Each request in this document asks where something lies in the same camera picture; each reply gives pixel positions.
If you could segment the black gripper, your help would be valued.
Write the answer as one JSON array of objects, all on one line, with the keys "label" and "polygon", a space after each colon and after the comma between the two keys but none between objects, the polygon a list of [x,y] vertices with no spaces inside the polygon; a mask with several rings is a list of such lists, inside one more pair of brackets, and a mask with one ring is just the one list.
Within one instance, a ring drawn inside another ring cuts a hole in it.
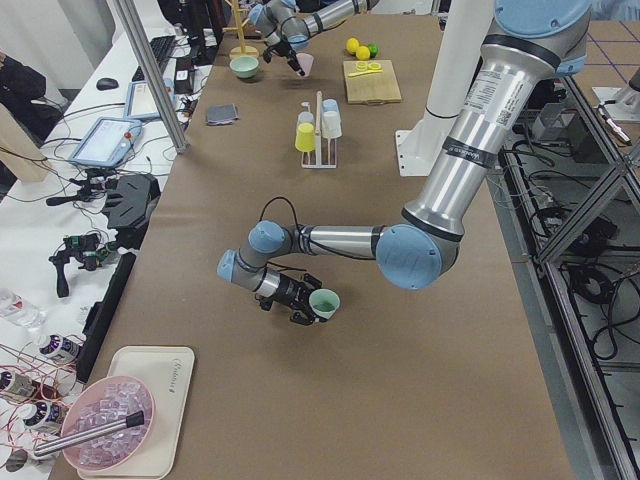
[{"label": "black gripper", "polygon": [[309,273],[304,273],[300,280],[293,279],[279,272],[267,272],[262,279],[255,299],[263,310],[270,310],[273,303],[279,303],[292,310],[290,321],[303,326],[318,322],[313,312],[305,311],[308,307],[308,292],[322,288],[322,282]]},{"label": "black gripper", "polygon": [[289,67],[299,76],[305,77],[306,72],[304,68],[301,66],[299,58],[296,54],[296,51],[293,49],[291,44],[286,40],[281,40],[280,42],[268,45],[263,52],[263,59],[266,63],[270,63],[273,56],[278,56],[287,59],[287,64]]}]

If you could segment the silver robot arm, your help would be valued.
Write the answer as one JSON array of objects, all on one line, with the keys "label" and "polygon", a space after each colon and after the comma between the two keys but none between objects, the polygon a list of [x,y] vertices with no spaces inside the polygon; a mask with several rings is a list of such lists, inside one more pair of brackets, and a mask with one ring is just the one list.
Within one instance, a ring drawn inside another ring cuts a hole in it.
[{"label": "silver robot arm", "polygon": [[282,57],[301,77],[307,75],[300,65],[297,52],[310,39],[336,28],[348,18],[366,13],[378,4],[376,0],[341,0],[301,17],[295,1],[269,1],[256,4],[248,13],[248,20],[261,35],[266,48],[262,58],[270,63],[273,56]]},{"label": "silver robot arm", "polygon": [[583,68],[591,19],[587,1],[491,1],[451,5],[438,72],[451,71],[456,105],[426,183],[384,226],[282,226],[260,220],[227,251],[217,272],[253,292],[263,309],[290,308],[295,323],[325,322],[335,306],[311,275],[293,279],[270,267],[288,254],[373,260],[392,284],[424,288],[455,263],[463,217],[534,87]]}]

